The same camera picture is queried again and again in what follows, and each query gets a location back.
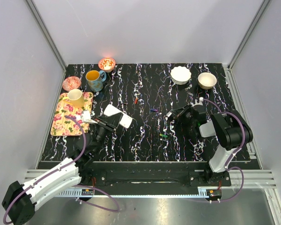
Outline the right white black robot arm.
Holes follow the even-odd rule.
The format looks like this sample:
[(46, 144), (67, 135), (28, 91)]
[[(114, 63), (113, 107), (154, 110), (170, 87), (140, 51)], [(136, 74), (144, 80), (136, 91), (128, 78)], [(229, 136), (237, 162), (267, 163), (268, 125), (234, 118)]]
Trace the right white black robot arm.
[(205, 106), (197, 103), (172, 109), (166, 117), (182, 124), (192, 141), (213, 136), (218, 139), (219, 145), (206, 163), (204, 171), (198, 176), (192, 176), (196, 183), (210, 186), (222, 183), (229, 177), (228, 167), (234, 156), (253, 139), (251, 128), (238, 111), (218, 112), (207, 120)]

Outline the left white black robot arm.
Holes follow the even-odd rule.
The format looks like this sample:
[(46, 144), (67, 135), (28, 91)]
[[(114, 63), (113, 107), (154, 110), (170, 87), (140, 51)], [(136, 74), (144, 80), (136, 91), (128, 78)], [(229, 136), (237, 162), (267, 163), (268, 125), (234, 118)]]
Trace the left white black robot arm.
[(95, 117), (83, 111), (79, 117), (82, 122), (95, 125), (93, 133), (82, 132), (73, 154), (49, 171), (23, 184), (15, 181), (9, 185), (2, 201), (3, 224), (23, 225), (57, 194), (72, 186), (88, 185), (92, 180), (90, 165), (103, 148), (107, 133), (118, 126), (128, 128), (132, 123), (130, 116), (116, 108), (110, 114)]

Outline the white remote control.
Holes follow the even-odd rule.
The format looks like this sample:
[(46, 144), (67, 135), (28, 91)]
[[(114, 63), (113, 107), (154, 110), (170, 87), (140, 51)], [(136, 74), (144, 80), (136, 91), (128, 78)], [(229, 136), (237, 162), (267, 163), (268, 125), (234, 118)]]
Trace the white remote control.
[(118, 108), (114, 107), (111, 104), (107, 105), (103, 114), (104, 116), (107, 117), (117, 116), (119, 118), (118, 124), (126, 129), (130, 127), (133, 121), (132, 117), (130, 117), (125, 112), (119, 110)]

